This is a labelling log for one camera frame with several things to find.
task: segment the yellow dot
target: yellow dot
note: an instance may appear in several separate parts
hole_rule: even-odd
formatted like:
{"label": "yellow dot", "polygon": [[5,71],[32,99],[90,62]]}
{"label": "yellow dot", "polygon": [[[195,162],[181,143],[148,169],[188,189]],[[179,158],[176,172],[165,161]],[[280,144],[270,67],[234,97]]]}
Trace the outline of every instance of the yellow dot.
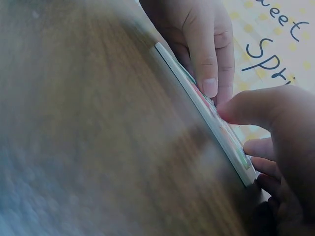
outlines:
{"label": "yellow dot", "polygon": [[274,28],[274,33],[276,34],[276,35],[280,35],[281,33],[282,33],[282,29],[280,28],[280,27],[276,27],[276,28]]}
{"label": "yellow dot", "polygon": [[265,48],[265,47],[268,47],[268,45],[269,45],[269,42],[266,41],[266,40],[263,41],[262,44],[261,44],[261,46],[264,47],[264,48]]}
{"label": "yellow dot", "polygon": [[238,87],[240,91],[246,91],[250,89],[250,87],[248,86],[248,83],[241,82],[241,81],[238,83]]}
{"label": "yellow dot", "polygon": [[311,63],[310,63],[309,61],[305,61],[305,62],[303,63],[303,66],[304,66],[304,68],[305,68],[306,70],[309,70],[309,69],[312,67],[312,65],[311,65]]}
{"label": "yellow dot", "polygon": [[305,40],[310,40],[311,36],[308,32],[303,32],[302,34],[302,37],[305,39]]}
{"label": "yellow dot", "polygon": [[250,33],[254,30],[254,28],[252,27],[252,25],[247,24],[247,25],[245,25],[244,30],[245,30],[245,32]]}
{"label": "yellow dot", "polygon": [[305,8],[300,8],[300,12],[301,12],[302,14],[305,14],[305,13],[306,13],[306,9],[305,9]]}
{"label": "yellow dot", "polygon": [[289,22],[296,22],[296,19],[293,16],[289,16]]}
{"label": "yellow dot", "polygon": [[246,137],[247,140],[252,140],[252,139],[257,139],[257,138],[258,138],[258,135],[255,134],[255,133],[250,133],[250,134]]}
{"label": "yellow dot", "polygon": [[289,76],[287,77],[288,80],[291,81],[291,83],[295,83],[295,75],[294,74],[289,74]]}
{"label": "yellow dot", "polygon": [[230,17],[232,20],[240,18],[240,14],[237,11],[233,11],[230,13]]}
{"label": "yellow dot", "polygon": [[247,1],[244,3],[244,7],[246,7],[246,8],[251,8],[252,6],[254,6],[252,1]]}
{"label": "yellow dot", "polygon": [[277,8],[277,9],[279,9],[279,8],[281,7],[281,5],[278,4],[278,3],[276,3],[276,4],[273,4],[272,7],[275,7],[275,8]]}
{"label": "yellow dot", "polygon": [[251,59],[251,57],[247,53],[243,53],[242,54],[242,59],[245,60],[245,61],[249,61]]}
{"label": "yellow dot", "polygon": [[267,75],[266,71],[262,68],[256,69],[256,73],[260,78],[264,78]]}
{"label": "yellow dot", "polygon": [[261,13],[258,18],[261,20],[261,21],[264,21],[264,20],[267,20],[268,19],[268,16],[264,13]]}
{"label": "yellow dot", "polygon": [[295,52],[295,51],[297,50],[296,43],[290,43],[289,49],[290,49],[291,51]]}

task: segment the yellow polka dot paper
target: yellow polka dot paper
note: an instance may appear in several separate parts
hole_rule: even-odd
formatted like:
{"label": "yellow polka dot paper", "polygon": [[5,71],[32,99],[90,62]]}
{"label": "yellow polka dot paper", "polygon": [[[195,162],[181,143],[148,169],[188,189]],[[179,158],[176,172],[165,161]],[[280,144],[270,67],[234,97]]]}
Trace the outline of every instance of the yellow polka dot paper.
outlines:
{"label": "yellow polka dot paper", "polygon": [[[296,85],[314,92],[315,0],[223,0],[234,32],[234,94]],[[234,126],[242,142],[268,137],[255,126]]]}

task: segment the wood grain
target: wood grain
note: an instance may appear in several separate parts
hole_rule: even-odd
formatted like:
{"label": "wood grain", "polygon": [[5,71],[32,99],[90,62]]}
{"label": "wood grain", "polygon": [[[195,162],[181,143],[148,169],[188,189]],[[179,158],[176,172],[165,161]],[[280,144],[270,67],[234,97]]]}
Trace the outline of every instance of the wood grain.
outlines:
{"label": "wood grain", "polygon": [[0,235],[246,235],[245,189],[127,0],[0,0]]}

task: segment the child's hand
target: child's hand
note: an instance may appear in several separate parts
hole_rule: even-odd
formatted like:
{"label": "child's hand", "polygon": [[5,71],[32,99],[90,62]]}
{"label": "child's hand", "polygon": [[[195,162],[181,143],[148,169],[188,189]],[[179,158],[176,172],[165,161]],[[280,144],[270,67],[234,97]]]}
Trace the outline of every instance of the child's hand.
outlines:
{"label": "child's hand", "polygon": [[140,0],[199,89],[221,103],[233,92],[232,25],[221,0]]}
{"label": "child's hand", "polygon": [[315,97],[293,86],[246,91],[219,105],[218,113],[271,132],[271,139],[248,141],[244,150],[262,172],[258,183],[272,196],[280,235],[314,235]]}

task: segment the book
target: book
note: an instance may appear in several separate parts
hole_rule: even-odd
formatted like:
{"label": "book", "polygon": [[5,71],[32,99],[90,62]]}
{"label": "book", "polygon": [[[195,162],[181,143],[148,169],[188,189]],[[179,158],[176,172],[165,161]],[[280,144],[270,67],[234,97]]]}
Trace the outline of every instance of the book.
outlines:
{"label": "book", "polygon": [[251,163],[250,157],[244,153],[242,144],[230,125],[218,115],[213,101],[200,92],[195,79],[176,58],[169,54],[161,43],[157,43],[155,49],[167,63],[179,83],[183,86],[184,90],[195,104],[210,130],[213,132],[215,138],[220,143],[243,184],[245,186],[253,184],[256,177],[256,171]]}

